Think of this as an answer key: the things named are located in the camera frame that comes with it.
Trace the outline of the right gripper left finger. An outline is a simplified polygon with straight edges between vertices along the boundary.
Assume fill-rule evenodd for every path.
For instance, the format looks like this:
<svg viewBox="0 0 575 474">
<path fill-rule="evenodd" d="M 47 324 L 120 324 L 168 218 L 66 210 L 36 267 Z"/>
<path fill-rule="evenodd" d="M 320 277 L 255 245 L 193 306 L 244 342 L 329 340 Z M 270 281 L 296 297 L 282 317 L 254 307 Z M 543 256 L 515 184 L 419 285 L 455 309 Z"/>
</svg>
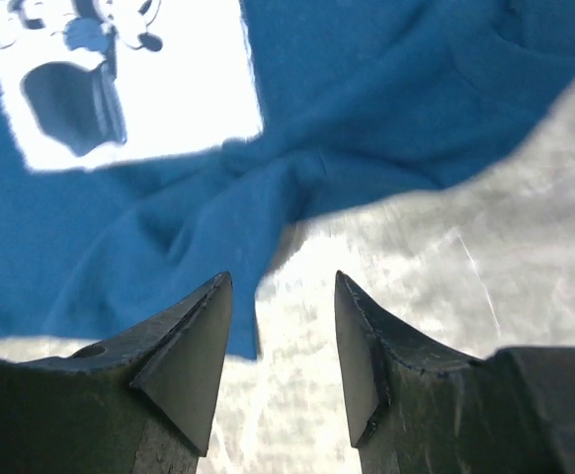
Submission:
<svg viewBox="0 0 575 474">
<path fill-rule="evenodd" d="M 68 357 L 0 359 L 0 473 L 193 473 L 232 314 L 222 273 Z"/>
</svg>

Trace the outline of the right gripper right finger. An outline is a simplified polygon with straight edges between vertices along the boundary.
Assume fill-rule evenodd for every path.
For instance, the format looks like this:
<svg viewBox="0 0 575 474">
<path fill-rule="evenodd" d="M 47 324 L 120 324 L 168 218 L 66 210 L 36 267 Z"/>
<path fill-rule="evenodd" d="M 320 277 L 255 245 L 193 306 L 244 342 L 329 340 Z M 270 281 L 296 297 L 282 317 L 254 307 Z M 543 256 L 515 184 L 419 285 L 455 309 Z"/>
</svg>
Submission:
<svg viewBox="0 0 575 474">
<path fill-rule="evenodd" d="M 366 473 L 575 473 L 575 347 L 479 359 L 379 306 L 337 273 L 350 443 Z"/>
</svg>

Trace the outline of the blue t shirt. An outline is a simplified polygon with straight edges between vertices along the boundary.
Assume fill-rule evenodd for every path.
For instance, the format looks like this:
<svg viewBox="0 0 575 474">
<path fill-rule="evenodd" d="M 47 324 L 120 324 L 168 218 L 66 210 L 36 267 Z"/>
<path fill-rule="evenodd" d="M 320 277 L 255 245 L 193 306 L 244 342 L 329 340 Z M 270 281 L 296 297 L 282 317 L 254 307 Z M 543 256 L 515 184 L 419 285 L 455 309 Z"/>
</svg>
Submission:
<svg viewBox="0 0 575 474">
<path fill-rule="evenodd" d="M 102 340 L 284 229 L 455 186 L 575 79 L 575 1 L 0 1 L 0 338 Z"/>
</svg>

